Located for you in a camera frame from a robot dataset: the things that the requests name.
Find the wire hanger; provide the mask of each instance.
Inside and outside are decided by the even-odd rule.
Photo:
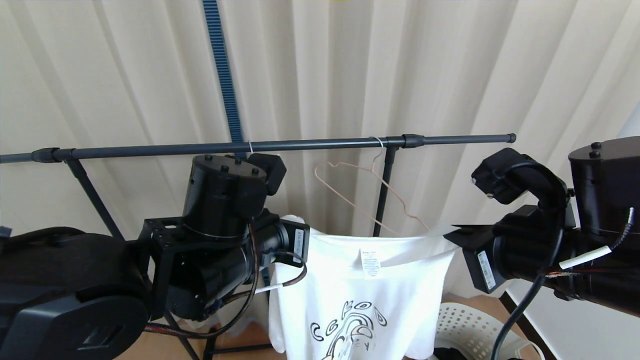
[[[422,221],[420,220],[419,217],[415,216],[415,215],[411,215],[407,212],[406,210],[406,203],[404,202],[404,200],[402,199],[402,197],[400,195],[398,195],[398,193],[396,192],[395,189],[393,189],[393,187],[391,187],[386,181],[384,181],[382,179],[382,177],[380,177],[376,171],[375,171],[375,166],[376,166],[376,160],[382,155],[382,152],[385,149],[385,145],[382,143],[382,140],[380,140],[379,138],[375,138],[377,141],[380,142],[380,153],[378,155],[376,155],[375,158],[373,158],[373,161],[371,162],[371,168],[365,168],[365,167],[359,167],[357,165],[354,164],[350,164],[350,163],[345,163],[345,162],[338,162],[336,164],[333,164],[331,161],[326,161],[324,163],[320,163],[318,165],[316,165],[316,167],[314,168],[314,174],[316,175],[316,178],[318,180],[320,180],[321,183],[323,183],[326,187],[328,187],[331,191],[333,191],[336,195],[338,195],[339,197],[342,198],[342,200],[346,201],[349,203],[349,205],[353,206],[356,210],[358,210],[359,212],[363,213],[366,217],[370,218],[371,220],[373,220],[373,222],[375,222],[376,224],[384,227],[385,229],[389,230],[391,233],[397,235],[397,236],[401,236],[398,232],[391,230],[389,227],[387,227],[385,224],[382,224],[381,222],[377,221],[375,218],[373,218],[370,214],[368,214],[366,211],[364,211],[360,206],[357,206],[356,204],[354,204],[353,202],[351,202],[349,199],[347,199],[345,196],[343,196],[343,194],[341,194],[340,192],[338,192],[338,190],[334,189],[333,187],[331,187],[331,185],[327,184],[325,180],[321,179],[320,176],[318,175],[318,168],[323,166],[323,165],[327,165],[329,164],[329,166],[335,168],[338,167],[340,165],[345,165],[348,167],[353,167],[353,168],[357,168],[359,170],[364,170],[366,172],[370,172],[372,173],[374,176],[376,176],[378,178],[378,180],[380,180],[397,198],[398,200],[400,200],[400,202],[402,203],[403,206],[403,210],[404,210],[404,214],[412,219],[416,219],[418,220],[418,222],[420,223],[420,225],[422,225],[427,232],[430,231],[429,227]]]

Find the curtain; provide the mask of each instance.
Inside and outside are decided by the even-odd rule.
[[[573,149],[614,138],[640,100],[640,1],[219,1],[244,135],[304,138],[516,133],[514,144],[401,149],[391,185],[427,225],[489,224],[520,205],[470,182],[512,146],[571,185]],[[229,141],[199,1],[0,3],[0,150]],[[268,208],[333,234],[373,222],[314,176],[379,149],[281,152]],[[181,214],[190,156],[87,160],[127,238]],[[382,158],[376,162],[381,174]],[[373,216],[380,183],[318,174]],[[64,164],[0,165],[2,224],[106,232]],[[421,232],[389,197],[385,225]]]

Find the wooden floor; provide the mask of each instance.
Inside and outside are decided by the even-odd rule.
[[[480,311],[484,311],[494,318],[505,322],[509,313],[504,308],[500,300],[491,297],[474,297],[472,299],[463,299],[459,297],[445,297],[446,301],[455,301],[460,304],[474,307]],[[513,329],[519,336],[525,337],[520,328],[517,326]],[[190,340],[195,351],[202,356],[204,351],[204,340]],[[256,323],[251,323],[246,330],[237,337],[231,337],[224,334],[216,343],[216,348],[230,348],[247,345],[258,345],[269,343],[267,332]],[[537,355],[532,347],[522,350],[524,360],[538,360]],[[177,338],[159,334],[143,333],[137,342],[129,348],[124,354],[117,358],[118,360],[190,360],[184,348]],[[231,354],[217,354],[213,360],[240,360],[240,359],[260,359],[260,360],[284,360],[287,359],[285,354],[279,354],[273,349],[256,350],[251,352],[240,352]]]

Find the white plastic basket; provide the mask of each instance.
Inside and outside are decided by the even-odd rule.
[[[501,327],[501,322],[480,310],[455,302],[444,302],[440,305],[435,347],[456,348],[469,360],[487,360],[491,357],[493,343]],[[509,331],[502,343],[499,360],[522,358],[520,350],[527,345],[532,345],[540,359],[545,360],[536,344],[513,331]]]

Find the white t-shirt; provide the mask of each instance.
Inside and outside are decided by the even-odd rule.
[[[292,360],[428,358],[455,248],[442,236],[356,238],[312,229],[307,276],[270,294],[273,348]],[[375,277],[365,277],[361,250],[375,252]],[[277,263],[271,283],[299,273]]]

